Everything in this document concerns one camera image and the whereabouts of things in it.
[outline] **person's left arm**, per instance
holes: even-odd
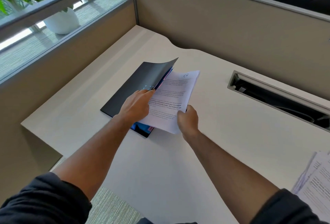
[[[149,113],[155,90],[136,91],[118,115],[53,172],[36,177],[0,209],[2,223],[85,223],[90,201],[103,183],[130,127]]]

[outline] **plant pot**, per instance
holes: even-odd
[[[60,35],[69,34],[80,27],[79,19],[71,8],[68,8],[67,12],[57,12],[46,18],[43,22],[51,32]]]

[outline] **rolled-up sleeve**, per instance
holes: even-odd
[[[298,196],[278,191],[260,209],[250,224],[324,224]]]
[[[78,187],[49,172],[36,177],[0,208],[0,224],[85,223],[92,205]]]

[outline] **desk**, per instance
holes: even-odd
[[[215,56],[180,49],[135,26],[22,122],[65,157],[110,117],[100,109],[143,61],[179,57],[175,71],[200,70],[190,98],[200,130],[278,187],[291,189],[312,152],[330,150],[330,133],[227,88],[234,70],[330,108],[330,102]],[[104,187],[155,224],[237,223],[182,135],[130,130]]]

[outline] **cubicle wall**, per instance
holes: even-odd
[[[272,3],[137,0],[137,10],[142,27],[179,47],[205,51],[329,100],[330,17]]]
[[[135,25],[130,3],[0,84],[0,202],[61,157],[20,123]]]

